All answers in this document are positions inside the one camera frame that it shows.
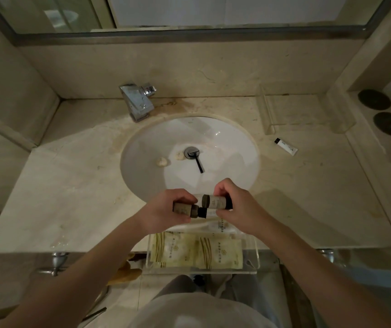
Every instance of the gray pants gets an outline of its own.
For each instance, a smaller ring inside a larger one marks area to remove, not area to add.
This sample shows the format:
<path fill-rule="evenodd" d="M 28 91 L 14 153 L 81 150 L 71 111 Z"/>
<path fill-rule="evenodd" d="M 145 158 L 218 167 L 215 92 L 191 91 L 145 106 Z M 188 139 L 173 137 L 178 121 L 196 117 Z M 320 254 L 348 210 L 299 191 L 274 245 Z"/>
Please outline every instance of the gray pants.
<path fill-rule="evenodd" d="M 195 292 L 196 290 L 197 286 L 189 276 L 179 275 L 170 283 L 168 283 L 155 296 L 155 298 L 171 293 Z M 282 327 L 275 313 L 270 308 L 264 294 L 261 292 L 256 275 L 234 275 L 229 281 L 226 282 L 226 289 L 221 294 L 220 298 L 243 303 L 258 311 L 267 319 L 271 320 L 277 327 Z"/>

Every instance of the bathroom sink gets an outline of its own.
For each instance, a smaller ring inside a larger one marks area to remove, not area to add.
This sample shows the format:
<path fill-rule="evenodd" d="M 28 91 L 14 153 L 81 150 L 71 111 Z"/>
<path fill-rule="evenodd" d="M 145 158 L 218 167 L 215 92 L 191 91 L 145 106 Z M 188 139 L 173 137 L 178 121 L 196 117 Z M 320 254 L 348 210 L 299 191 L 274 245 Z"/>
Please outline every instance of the bathroom sink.
<path fill-rule="evenodd" d="M 189 146 L 198 148 L 204 173 L 196 160 L 176 159 Z M 167 159 L 165 167 L 157 165 L 161 157 Z M 140 130 L 125 146 L 120 162 L 127 187 L 144 201 L 171 188 L 211 194 L 226 177 L 249 189 L 259 165 L 258 149 L 246 133 L 209 117 L 176 118 Z"/>

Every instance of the floor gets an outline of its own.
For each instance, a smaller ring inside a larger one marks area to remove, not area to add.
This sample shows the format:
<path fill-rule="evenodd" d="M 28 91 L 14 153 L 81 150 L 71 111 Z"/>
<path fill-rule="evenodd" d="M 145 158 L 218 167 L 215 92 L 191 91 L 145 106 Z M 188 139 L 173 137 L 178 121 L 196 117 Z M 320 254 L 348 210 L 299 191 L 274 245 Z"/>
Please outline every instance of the floor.
<path fill-rule="evenodd" d="M 82 254 L 70 254 L 67 264 Z M 275 314 L 285 328 L 291 327 L 285 290 L 278 261 L 271 252 L 261 253 L 261 269 L 258 280 L 262 291 Z M 0 254 L 0 309 L 18 304 L 34 287 L 45 283 L 51 276 L 40 275 L 35 269 L 51 265 L 49 254 Z M 133 268 L 143 263 L 132 263 Z M 98 316 L 88 328 L 125 327 L 138 310 L 143 308 L 156 294 L 177 275 L 141 275 L 135 281 L 111 287 L 107 298 L 97 307 L 106 306 L 105 313 Z"/>

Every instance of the toiletry bottle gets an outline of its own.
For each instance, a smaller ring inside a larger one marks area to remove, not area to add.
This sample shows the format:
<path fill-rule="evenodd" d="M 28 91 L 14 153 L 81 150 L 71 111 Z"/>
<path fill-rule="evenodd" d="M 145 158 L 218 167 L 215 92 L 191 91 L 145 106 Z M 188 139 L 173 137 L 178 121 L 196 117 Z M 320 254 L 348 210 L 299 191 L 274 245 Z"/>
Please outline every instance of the toiletry bottle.
<path fill-rule="evenodd" d="M 182 204 L 180 202 L 173 203 L 173 212 L 188 215 L 193 219 L 196 217 L 206 218 L 206 211 L 207 209 L 199 207 L 198 205 Z"/>
<path fill-rule="evenodd" d="M 232 209 L 232 199 L 229 195 L 226 195 L 225 197 L 203 195 L 202 207 L 210 209 Z"/>

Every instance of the acrylic tray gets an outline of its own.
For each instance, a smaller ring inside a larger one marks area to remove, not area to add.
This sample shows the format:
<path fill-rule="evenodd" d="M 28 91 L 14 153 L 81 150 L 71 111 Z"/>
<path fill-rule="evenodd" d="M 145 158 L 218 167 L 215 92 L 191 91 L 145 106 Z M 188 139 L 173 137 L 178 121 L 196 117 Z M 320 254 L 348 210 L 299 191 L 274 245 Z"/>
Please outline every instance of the acrylic tray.
<path fill-rule="evenodd" d="M 255 237 L 247 234 L 234 234 L 235 239 L 241 239 L 243 249 L 242 269 L 200 269 L 197 267 L 153 267 L 151 261 L 151 249 L 154 236 L 148 238 L 146 265 L 143 274 L 256 274 L 259 267 L 259 254 Z"/>

